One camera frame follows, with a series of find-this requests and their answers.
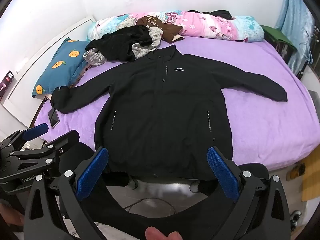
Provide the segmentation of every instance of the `jacket collar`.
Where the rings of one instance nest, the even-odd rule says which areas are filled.
[[[176,45],[172,45],[163,49],[156,49],[147,54],[147,57],[152,60],[160,59],[163,57],[164,61],[168,61],[177,55],[180,55],[180,52],[176,49]]]

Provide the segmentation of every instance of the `white headboard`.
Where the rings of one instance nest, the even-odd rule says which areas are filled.
[[[1,104],[21,123],[29,127],[44,96],[33,98],[32,90],[64,39],[85,41],[88,28],[95,19],[88,16],[73,24],[44,45],[15,75]]]

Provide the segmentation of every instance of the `human hand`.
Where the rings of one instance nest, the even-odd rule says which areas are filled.
[[[172,232],[166,237],[154,227],[148,227],[145,236],[147,240],[183,240],[178,232]]]
[[[23,226],[24,216],[5,204],[0,203],[0,214],[7,224],[13,224],[17,226]]]

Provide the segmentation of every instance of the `purple blanket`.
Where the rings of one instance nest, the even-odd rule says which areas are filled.
[[[232,131],[233,161],[237,164],[263,163],[269,170],[291,165],[306,157],[320,142],[320,124],[305,86],[293,75],[276,50],[266,41],[233,42],[185,37],[175,42],[182,54],[220,60],[242,70],[263,74],[280,84],[288,102],[275,102],[241,88],[223,89]],[[160,48],[169,46],[162,41]],[[91,68],[78,85],[119,65],[106,62]],[[59,114],[60,123],[42,136],[50,142],[74,129],[80,141],[94,149],[95,121],[109,95],[70,114]],[[36,125],[50,126],[47,101]]]

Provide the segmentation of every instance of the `yellow wooden panel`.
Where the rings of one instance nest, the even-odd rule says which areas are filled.
[[[302,201],[307,201],[320,196],[320,145],[301,162],[306,165],[302,178]]]

